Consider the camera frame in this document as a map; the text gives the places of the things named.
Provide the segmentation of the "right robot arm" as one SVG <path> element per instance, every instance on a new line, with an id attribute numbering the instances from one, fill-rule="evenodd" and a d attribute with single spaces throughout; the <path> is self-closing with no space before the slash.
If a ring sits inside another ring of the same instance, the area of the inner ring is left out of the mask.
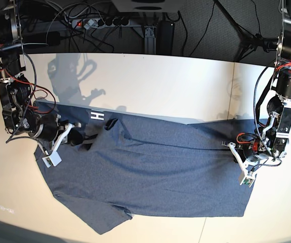
<path id="1" fill-rule="evenodd" d="M 26 62 L 33 60 L 24 51 L 20 11 L 20 1 L 0 1 L 0 101 L 5 129 L 10 135 L 7 142 L 30 139 L 41 147 L 45 143 L 86 144 L 88 139 L 80 131 L 80 123 L 62 120 L 54 113 L 54 107 L 41 111 L 32 102 L 38 91 L 50 91 L 38 85 L 35 67 L 33 82 L 24 75 Z"/>

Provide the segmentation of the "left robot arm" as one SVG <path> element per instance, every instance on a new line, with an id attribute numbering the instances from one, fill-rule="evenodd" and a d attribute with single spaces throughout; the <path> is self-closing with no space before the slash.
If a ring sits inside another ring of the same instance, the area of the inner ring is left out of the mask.
<path id="1" fill-rule="evenodd" d="M 253 98 L 254 133 L 241 133 L 236 150 L 242 150 L 255 172 L 268 159 L 286 156 L 291 130 L 291 1 L 281 1 L 282 30 L 278 38 L 266 42 L 276 51 L 274 71 L 259 98 Z"/>

